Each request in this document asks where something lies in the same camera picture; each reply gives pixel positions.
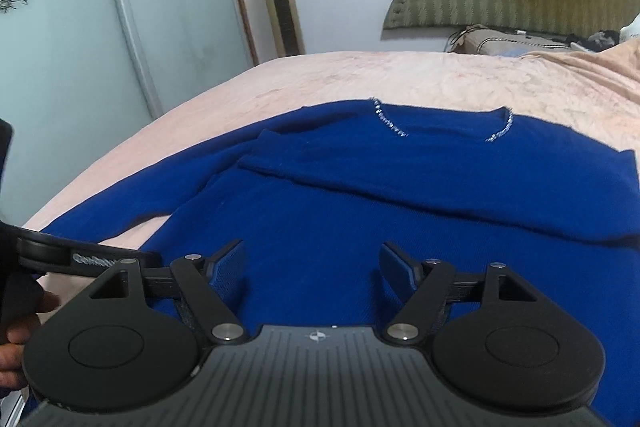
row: pink bedspread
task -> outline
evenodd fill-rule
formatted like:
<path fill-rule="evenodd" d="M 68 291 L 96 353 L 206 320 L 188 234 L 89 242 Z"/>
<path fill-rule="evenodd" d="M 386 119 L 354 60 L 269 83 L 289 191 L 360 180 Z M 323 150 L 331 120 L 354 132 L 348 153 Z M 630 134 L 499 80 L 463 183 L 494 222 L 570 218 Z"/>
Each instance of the pink bedspread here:
<path fill-rule="evenodd" d="M 640 40 L 600 54 L 519 58 L 431 52 L 337 52 L 281 58 L 204 92 L 145 127 L 64 188 L 26 227 L 40 230 L 93 194 L 211 137 L 303 105 L 375 96 L 385 103 L 457 110 L 512 107 L 565 124 L 640 158 Z M 156 218 L 106 243 L 138 248 Z M 71 298 L 88 280 L 41 279 Z"/>

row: metal pin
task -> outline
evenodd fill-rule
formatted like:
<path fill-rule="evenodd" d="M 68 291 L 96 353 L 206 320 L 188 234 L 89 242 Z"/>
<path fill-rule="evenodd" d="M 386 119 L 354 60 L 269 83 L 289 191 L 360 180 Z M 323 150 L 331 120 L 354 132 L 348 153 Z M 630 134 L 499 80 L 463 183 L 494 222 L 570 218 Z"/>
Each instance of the metal pin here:
<path fill-rule="evenodd" d="M 418 336 L 418 328 L 412 324 L 392 324 L 386 329 L 386 334 L 399 341 L 410 341 Z"/>
<path fill-rule="evenodd" d="M 211 334 L 221 341 L 234 341 L 242 337 L 244 329 L 233 323 L 218 324 L 211 330 Z"/>

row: ribbed black surface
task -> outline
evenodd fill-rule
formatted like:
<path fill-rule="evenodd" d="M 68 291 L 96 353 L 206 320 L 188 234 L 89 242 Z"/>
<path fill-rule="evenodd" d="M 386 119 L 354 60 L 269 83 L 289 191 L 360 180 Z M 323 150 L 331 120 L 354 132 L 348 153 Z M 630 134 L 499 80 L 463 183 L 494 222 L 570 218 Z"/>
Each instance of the ribbed black surface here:
<path fill-rule="evenodd" d="M 264 327 L 219 347 L 172 397 L 111 415 L 45 404 L 24 427 L 606 427 L 586 409 L 553 418 L 488 412 L 452 394 L 415 349 L 370 328 Z"/>
<path fill-rule="evenodd" d="M 273 0 L 278 16 L 278 25 L 280 26 L 280 36 L 284 44 L 284 52 L 287 57 L 300 55 L 300 47 L 298 46 L 298 37 L 296 35 L 296 26 L 293 22 L 293 14 L 291 13 L 290 0 Z"/>

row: logo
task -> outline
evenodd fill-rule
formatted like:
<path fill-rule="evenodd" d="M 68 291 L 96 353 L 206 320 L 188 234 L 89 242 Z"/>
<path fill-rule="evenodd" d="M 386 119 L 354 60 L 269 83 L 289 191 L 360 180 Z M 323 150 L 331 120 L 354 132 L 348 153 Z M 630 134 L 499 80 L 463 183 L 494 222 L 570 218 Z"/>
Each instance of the logo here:
<path fill-rule="evenodd" d="M 116 264 L 116 262 L 111 259 L 102 259 L 101 257 L 96 257 L 95 255 L 92 255 L 91 257 L 85 257 L 84 255 L 80 255 L 79 253 L 73 254 L 73 260 L 79 264 L 90 264 L 91 266 L 100 266 L 102 268 L 108 268 Z"/>
<path fill-rule="evenodd" d="M 326 335 L 324 333 L 322 333 L 322 331 L 316 330 L 313 333 L 311 333 L 309 335 L 309 338 L 316 342 L 316 343 L 321 343 L 322 341 L 326 340 L 329 337 L 329 335 Z"/>

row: finger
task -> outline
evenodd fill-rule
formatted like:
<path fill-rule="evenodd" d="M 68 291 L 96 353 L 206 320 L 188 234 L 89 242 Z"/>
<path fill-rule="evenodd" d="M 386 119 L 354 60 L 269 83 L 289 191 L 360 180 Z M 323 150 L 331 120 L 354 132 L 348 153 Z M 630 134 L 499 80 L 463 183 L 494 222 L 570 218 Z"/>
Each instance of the finger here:
<path fill-rule="evenodd" d="M 37 315 L 27 315 L 12 322 L 6 328 L 6 338 L 12 344 L 26 344 L 33 331 L 40 327 L 40 319 Z"/>
<path fill-rule="evenodd" d="M 27 379 L 22 371 L 0 371 L 0 387 L 18 391 L 27 386 Z"/>
<path fill-rule="evenodd" d="M 0 346 L 0 373 L 20 369 L 22 367 L 23 352 L 24 346 L 19 346 L 18 344 Z"/>
<path fill-rule="evenodd" d="M 36 311 L 38 313 L 49 313 L 55 310 L 58 306 L 60 306 L 60 297 L 55 293 L 45 291 Z"/>

